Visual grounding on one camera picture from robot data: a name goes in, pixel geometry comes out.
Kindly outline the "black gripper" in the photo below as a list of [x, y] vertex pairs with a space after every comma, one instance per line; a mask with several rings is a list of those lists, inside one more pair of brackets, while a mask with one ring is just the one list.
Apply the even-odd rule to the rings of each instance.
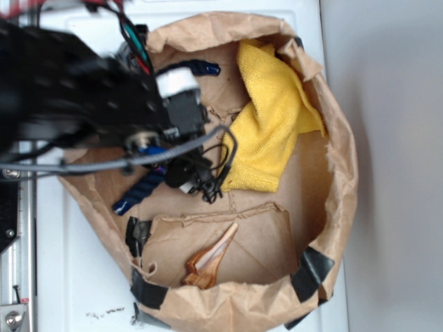
[[[206, 108], [200, 104], [198, 91], [185, 91], [163, 100], [165, 112], [172, 127], [162, 131], [159, 139], [151, 139], [139, 148], [140, 154], [159, 155], [173, 145], [182, 145], [205, 135], [204, 125], [208, 121]], [[161, 162], [146, 164], [150, 171], [142, 177], [126, 194], [125, 201], [139, 203], [149, 196], [160, 183], [180, 189], [186, 194], [201, 192], [203, 200], [214, 203], [221, 196], [222, 179], [213, 175], [216, 167], [204, 157], [206, 150], [198, 146], [168, 157]]]

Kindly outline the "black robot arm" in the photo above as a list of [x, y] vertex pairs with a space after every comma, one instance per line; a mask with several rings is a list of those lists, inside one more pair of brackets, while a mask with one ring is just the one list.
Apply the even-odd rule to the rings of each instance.
[[212, 203], [221, 193], [204, 157], [207, 112], [194, 73], [156, 74], [130, 37], [103, 57], [79, 37], [1, 21], [1, 169], [75, 176], [136, 166], [150, 176], [130, 201], [166, 182]]

